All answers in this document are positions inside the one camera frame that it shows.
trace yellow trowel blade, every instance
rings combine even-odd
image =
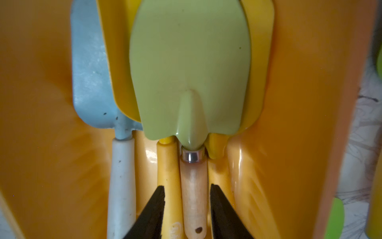
[[[140,122],[129,69],[129,34],[140,0],[97,0],[115,102],[127,117]]]
[[[147,138],[176,135],[190,150],[240,127],[251,62],[237,0],[144,0],[130,70]]]
[[[272,0],[242,0],[251,35],[252,62],[238,133],[250,127],[260,116],[268,72],[275,10]]]

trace plastic handle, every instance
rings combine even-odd
[[[235,197],[233,196],[231,175],[227,156],[219,159],[208,158],[208,181],[211,184],[219,185],[224,195],[235,209]]]
[[[207,233],[207,160],[180,161],[183,219],[188,239],[203,239]]]
[[[365,233],[370,239],[382,238],[382,152],[379,155],[371,189],[371,199]]]
[[[113,139],[107,239],[121,239],[136,220],[134,139]]]
[[[162,238],[184,239],[182,189],[180,185],[178,144],[168,137],[157,143],[158,185],[165,187]]]

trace green object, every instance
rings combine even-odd
[[[382,79],[382,46],[379,50],[378,59],[377,59],[377,72],[379,75],[379,78]]]
[[[208,133],[238,131],[251,63],[240,1],[142,1],[129,58],[147,138],[197,150]]]
[[[334,198],[332,210],[326,227],[325,239],[339,239],[341,237],[343,223],[345,221],[345,210],[340,199]]]

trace orange plastic surface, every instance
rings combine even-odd
[[[18,238],[106,237],[113,132],[87,126],[73,109],[70,3],[0,8],[0,192]],[[320,239],[376,2],[274,6],[262,114],[227,146],[235,208],[256,239]],[[139,212],[156,188],[156,142],[136,143]]]

